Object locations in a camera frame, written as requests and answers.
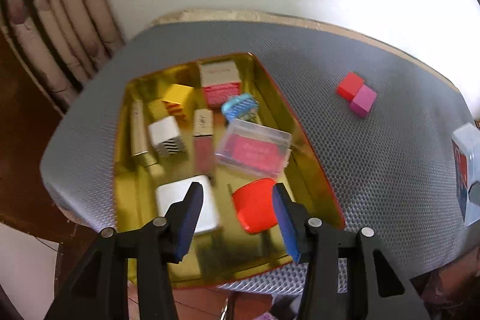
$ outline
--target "gray mesh mat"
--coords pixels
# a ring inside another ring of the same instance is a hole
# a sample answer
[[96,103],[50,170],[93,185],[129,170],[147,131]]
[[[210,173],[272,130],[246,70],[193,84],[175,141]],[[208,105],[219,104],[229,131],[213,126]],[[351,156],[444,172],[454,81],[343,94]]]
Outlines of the gray mesh mat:
[[[356,40],[304,28],[248,22],[161,25],[122,49],[57,128],[41,163],[51,197],[94,229],[115,224],[112,157],[119,106],[134,77],[229,52],[255,53],[297,113],[337,194],[347,229],[372,227],[407,276],[439,267],[480,238],[462,224],[451,132],[472,117],[462,96],[417,65]],[[335,87],[355,71],[378,92],[356,117]],[[339,290],[346,286],[340,262]],[[229,284],[299,293],[305,267],[286,265]]]

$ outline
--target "curtain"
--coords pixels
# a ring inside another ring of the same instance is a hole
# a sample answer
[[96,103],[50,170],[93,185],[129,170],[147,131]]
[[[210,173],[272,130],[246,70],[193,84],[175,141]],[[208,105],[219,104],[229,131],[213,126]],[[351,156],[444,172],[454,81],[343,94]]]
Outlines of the curtain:
[[0,0],[0,30],[61,112],[123,46],[106,0]]

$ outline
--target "gold tray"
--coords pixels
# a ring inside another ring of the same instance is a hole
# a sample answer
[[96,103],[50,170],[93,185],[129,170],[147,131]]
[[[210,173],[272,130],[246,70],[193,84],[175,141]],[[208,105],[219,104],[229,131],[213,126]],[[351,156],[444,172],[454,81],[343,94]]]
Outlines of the gold tray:
[[[234,53],[177,65],[127,84],[118,120],[114,157],[118,230],[138,229],[158,215],[155,201],[158,186],[197,175],[191,126],[181,126],[187,153],[160,159],[159,164],[146,168],[135,163],[130,153],[130,110],[133,100],[143,100],[145,103],[148,123],[158,121],[168,115],[159,98],[169,85],[178,83],[194,87],[196,108],[205,108],[198,65],[224,60],[235,61],[242,80],[242,91],[249,92],[260,103],[258,117],[261,124],[292,134],[290,162],[278,182],[283,182],[290,196],[304,204],[311,215],[343,229],[345,219],[337,199],[293,111],[254,55]],[[222,114],[215,110],[215,145],[225,129]],[[217,165],[214,179],[212,189],[221,228],[195,235],[183,261],[169,265],[170,281],[174,288],[218,285],[248,278],[292,260],[285,253],[278,226],[250,235],[237,221],[227,184],[234,191],[255,178]],[[129,278],[136,282],[136,263],[133,259],[129,262]]]

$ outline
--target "red rounded box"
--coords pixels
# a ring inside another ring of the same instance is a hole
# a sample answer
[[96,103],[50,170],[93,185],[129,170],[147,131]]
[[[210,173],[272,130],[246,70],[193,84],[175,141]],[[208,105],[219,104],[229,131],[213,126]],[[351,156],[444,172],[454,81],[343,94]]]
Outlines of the red rounded box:
[[238,221],[249,234],[257,234],[278,224],[272,204],[274,184],[273,179],[263,178],[232,194]]

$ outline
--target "red cube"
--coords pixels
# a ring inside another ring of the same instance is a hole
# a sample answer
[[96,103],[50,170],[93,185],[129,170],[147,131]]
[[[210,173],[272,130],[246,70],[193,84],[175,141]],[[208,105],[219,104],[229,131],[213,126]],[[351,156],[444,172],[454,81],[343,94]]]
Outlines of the red cube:
[[363,86],[363,79],[353,72],[349,72],[337,87],[337,93],[351,102],[360,87]]

